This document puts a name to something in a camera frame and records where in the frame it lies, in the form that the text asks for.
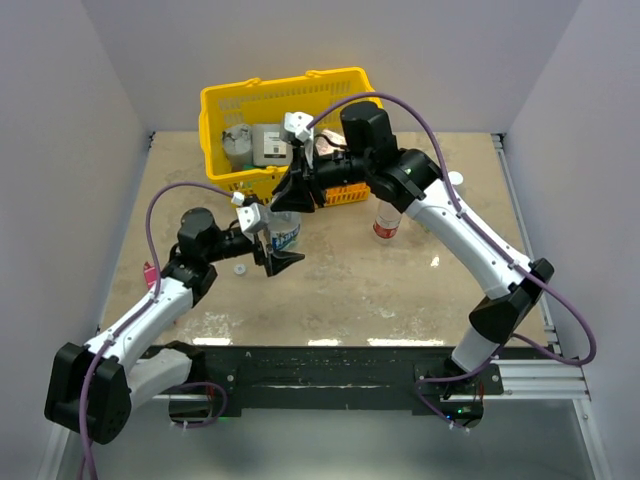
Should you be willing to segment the blue label water bottle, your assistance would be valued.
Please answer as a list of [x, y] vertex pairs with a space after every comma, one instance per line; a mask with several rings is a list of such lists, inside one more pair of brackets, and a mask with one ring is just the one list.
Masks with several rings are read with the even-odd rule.
[[301, 229], [301, 214], [298, 212], [272, 212], [267, 231], [272, 248], [283, 251], [297, 241]]

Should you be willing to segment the red label water bottle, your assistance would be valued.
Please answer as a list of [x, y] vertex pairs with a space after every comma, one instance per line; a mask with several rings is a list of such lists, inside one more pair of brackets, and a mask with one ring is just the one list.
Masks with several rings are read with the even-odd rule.
[[372, 224], [374, 238], [389, 244], [398, 233], [401, 220], [402, 214], [392, 204], [380, 200]]

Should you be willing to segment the large clear square bottle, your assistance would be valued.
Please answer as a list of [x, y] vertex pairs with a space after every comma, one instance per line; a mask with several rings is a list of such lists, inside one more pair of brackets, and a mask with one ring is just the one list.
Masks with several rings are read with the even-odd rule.
[[463, 199], [466, 193], [463, 174], [458, 171], [450, 171], [448, 173], [448, 178], [457, 196], [460, 199]]

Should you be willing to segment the white bottle cap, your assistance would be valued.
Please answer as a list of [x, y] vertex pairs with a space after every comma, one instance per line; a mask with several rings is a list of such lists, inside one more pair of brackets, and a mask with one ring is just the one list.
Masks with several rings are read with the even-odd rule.
[[454, 186], [462, 185], [464, 182], [464, 176], [458, 171], [450, 171], [448, 173], [448, 178]]

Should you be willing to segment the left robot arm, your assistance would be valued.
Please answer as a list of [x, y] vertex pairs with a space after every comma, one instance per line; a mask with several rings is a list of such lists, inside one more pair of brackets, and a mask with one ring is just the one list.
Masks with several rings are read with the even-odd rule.
[[252, 255], [268, 276], [303, 260], [301, 253], [276, 251], [258, 234], [269, 210], [240, 207], [238, 223], [221, 229], [206, 208], [181, 218], [169, 261], [149, 292], [115, 324], [79, 346], [56, 353], [44, 407], [46, 419], [99, 443], [114, 440], [131, 412], [172, 388], [200, 390], [207, 368], [193, 348], [174, 342], [151, 359], [144, 353], [175, 320], [195, 307], [213, 285], [215, 262]]

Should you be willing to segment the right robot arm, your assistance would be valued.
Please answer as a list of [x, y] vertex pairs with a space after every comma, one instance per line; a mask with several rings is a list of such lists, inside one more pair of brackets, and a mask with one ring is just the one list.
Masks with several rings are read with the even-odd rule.
[[481, 380], [479, 367], [538, 302], [541, 286], [554, 274], [552, 264], [530, 259], [497, 235], [447, 189], [442, 168], [426, 153], [399, 147], [387, 112], [376, 103], [360, 101], [341, 111], [346, 144], [337, 153], [316, 152], [311, 121], [303, 112], [284, 116], [280, 137], [294, 154], [273, 191], [273, 210], [312, 213], [325, 204], [327, 190], [365, 183], [378, 199], [432, 232], [485, 294], [445, 369], [452, 390], [469, 392]]

